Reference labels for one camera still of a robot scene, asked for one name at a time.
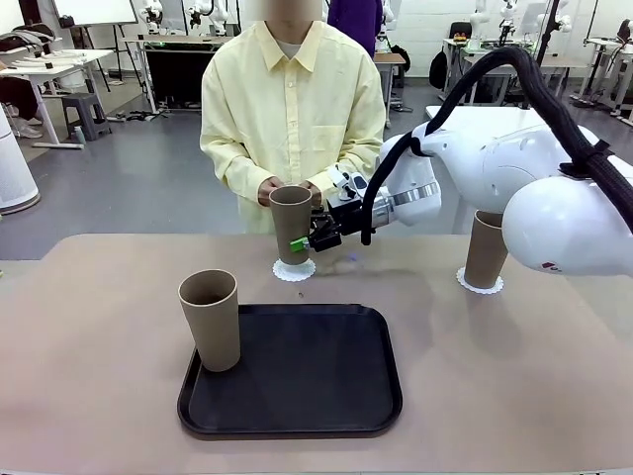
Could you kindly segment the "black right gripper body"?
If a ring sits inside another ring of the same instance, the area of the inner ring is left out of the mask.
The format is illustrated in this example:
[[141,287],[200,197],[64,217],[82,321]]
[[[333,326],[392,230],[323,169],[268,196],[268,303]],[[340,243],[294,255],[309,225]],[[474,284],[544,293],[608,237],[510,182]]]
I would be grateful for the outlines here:
[[365,229],[363,199],[356,195],[354,198],[342,200],[333,195],[327,200],[327,210],[330,217],[330,229],[337,235],[350,236]]

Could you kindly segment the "person right hand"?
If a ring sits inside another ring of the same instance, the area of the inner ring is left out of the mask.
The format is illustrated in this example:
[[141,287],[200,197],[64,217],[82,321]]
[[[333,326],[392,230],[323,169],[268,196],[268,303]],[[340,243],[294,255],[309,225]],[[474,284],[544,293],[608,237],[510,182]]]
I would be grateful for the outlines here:
[[284,186],[284,183],[276,176],[271,176],[265,179],[258,188],[257,199],[258,203],[262,207],[270,206],[270,194],[274,192],[276,189],[279,189]]

